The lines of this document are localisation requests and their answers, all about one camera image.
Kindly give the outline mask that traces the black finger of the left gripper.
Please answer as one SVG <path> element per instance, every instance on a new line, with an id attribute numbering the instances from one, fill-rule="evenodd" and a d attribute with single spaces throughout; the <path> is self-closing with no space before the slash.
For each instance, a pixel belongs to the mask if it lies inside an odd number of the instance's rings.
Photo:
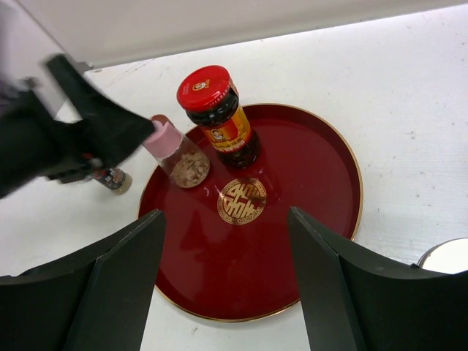
<path id="1" fill-rule="evenodd" d="M 45 67 L 81 117 L 85 152 L 105 168 L 128 159 L 155 132 L 151 120 L 107 98 L 64 54 L 51 56 Z"/>

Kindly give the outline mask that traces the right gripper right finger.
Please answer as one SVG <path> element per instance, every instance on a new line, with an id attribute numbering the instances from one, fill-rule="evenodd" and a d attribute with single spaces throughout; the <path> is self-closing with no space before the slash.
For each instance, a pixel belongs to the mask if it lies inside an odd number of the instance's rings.
<path id="1" fill-rule="evenodd" d="M 290 247 L 312 350 L 465 350 L 467 273 L 377 254 L 300 208 Z"/>

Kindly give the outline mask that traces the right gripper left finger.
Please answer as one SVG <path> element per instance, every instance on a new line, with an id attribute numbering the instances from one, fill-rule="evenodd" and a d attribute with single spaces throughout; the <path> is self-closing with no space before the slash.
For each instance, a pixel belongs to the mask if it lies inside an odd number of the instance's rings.
<path id="1" fill-rule="evenodd" d="M 166 218 L 151 211 L 65 257 L 1 278 L 2 350 L 139 350 Z"/>

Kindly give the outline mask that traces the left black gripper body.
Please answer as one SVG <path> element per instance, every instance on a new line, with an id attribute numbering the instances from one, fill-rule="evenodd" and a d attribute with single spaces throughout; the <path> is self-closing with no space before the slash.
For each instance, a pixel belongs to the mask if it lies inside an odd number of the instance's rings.
<path id="1" fill-rule="evenodd" d="M 81 181 L 104 166 L 86 138 L 88 126 L 58 121 L 31 87 L 1 79 L 1 197 L 38 177 Z"/>

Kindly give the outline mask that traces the pink-cap spice bottle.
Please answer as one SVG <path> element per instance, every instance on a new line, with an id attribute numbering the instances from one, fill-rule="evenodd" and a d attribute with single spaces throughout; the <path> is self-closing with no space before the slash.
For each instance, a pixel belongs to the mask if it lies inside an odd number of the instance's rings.
<path id="1" fill-rule="evenodd" d="M 158 165 L 182 189 L 200 185 L 209 174 L 209 158 L 164 115 L 151 118 L 155 132 L 143 143 Z"/>

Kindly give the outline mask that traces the red-lid chili sauce jar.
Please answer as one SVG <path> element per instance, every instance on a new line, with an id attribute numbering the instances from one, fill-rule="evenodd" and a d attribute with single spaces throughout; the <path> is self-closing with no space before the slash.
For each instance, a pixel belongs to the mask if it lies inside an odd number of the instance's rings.
<path id="1" fill-rule="evenodd" d="M 241 106 L 228 70 L 201 67 L 184 78 L 176 99 L 225 165 L 245 168 L 260 154 L 260 139 Z"/>

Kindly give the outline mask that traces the silver-lid glass bottle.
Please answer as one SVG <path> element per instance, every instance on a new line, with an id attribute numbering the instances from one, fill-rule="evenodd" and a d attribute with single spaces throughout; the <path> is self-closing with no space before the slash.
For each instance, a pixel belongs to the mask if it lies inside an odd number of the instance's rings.
<path id="1" fill-rule="evenodd" d="M 427 271 L 455 274 L 468 269 L 468 238 L 457 238 L 430 248 L 418 261 Z"/>

